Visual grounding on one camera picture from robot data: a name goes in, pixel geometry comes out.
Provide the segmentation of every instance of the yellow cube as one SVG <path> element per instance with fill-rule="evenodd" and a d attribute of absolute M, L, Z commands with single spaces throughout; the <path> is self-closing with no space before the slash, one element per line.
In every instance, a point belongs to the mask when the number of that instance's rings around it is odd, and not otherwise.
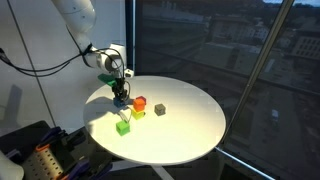
<path fill-rule="evenodd" d="M 134 109 L 131 109 L 131 113 L 132 113 L 132 116 L 133 116 L 136 120 L 143 118 L 144 115 L 145 115 L 145 112 L 144 112 L 144 111 L 138 111 L 138 112 L 137 112 L 137 111 L 134 110 Z"/>

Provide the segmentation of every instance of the gray cube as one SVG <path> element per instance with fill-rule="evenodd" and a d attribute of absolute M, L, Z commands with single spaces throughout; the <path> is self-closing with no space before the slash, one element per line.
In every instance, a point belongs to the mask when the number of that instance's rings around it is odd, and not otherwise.
<path fill-rule="evenodd" d="M 154 112 L 158 115 L 164 115 L 166 113 L 166 107 L 163 104 L 157 104 L 154 107 Z"/>

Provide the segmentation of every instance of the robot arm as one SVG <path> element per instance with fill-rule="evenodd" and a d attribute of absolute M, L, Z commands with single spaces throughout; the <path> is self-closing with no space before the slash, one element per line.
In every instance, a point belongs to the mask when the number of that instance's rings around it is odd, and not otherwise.
<path fill-rule="evenodd" d="M 124 46 L 111 44 L 107 50 L 97 50 L 91 44 L 86 33 L 94 26 L 96 14 L 90 0 L 52 0 L 65 20 L 68 30 L 81 52 L 89 48 L 84 63 L 92 68 L 101 69 L 115 77 L 116 85 L 112 87 L 114 95 L 120 102 L 128 99 L 124 89 L 126 70 L 126 49 Z"/>

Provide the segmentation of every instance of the city view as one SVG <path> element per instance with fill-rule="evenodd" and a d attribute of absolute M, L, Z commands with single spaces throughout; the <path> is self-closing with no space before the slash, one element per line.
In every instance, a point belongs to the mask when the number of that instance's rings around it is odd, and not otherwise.
<path fill-rule="evenodd" d="M 227 125 L 281 4 L 146 1 L 137 72 L 187 81 Z M 320 179 L 320 7 L 294 3 L 224 147 L 283 179 Z"/>

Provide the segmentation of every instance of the round white table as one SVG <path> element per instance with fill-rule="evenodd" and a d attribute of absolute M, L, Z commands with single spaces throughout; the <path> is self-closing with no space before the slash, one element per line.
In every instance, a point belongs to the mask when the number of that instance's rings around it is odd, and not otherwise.
<path fill-rule="evenodd" d="M 146 115 L 139 120 L 131 117 L 128 134 L 120 136 L 116 131 L 116 123 L 121 121 L 117 114 L 120 108 L 113 105 L 114 94 L 108 85 L 96 90 L 84 108 L 86 129 L 113 155 L 147 165 L 175 165 L 206 155 L 221 140 L 225 116 L 206 92 L 166 77 L 136 76 L 126 80 L 131 85 L 130 98 L 147 99 Z M 165 115 L 157 116 L 156 104 L 166 107 Z"/>

